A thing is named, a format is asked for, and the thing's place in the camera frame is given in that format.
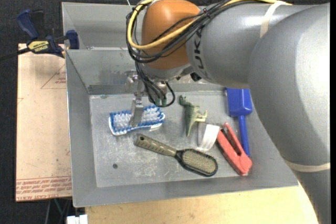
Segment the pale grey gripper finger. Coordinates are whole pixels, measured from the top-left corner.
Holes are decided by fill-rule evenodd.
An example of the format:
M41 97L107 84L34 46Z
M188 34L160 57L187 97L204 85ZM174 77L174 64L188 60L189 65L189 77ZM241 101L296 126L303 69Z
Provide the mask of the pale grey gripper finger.
M143 104L141 101L133 101L131 107L130 125L138 125L142 121Z

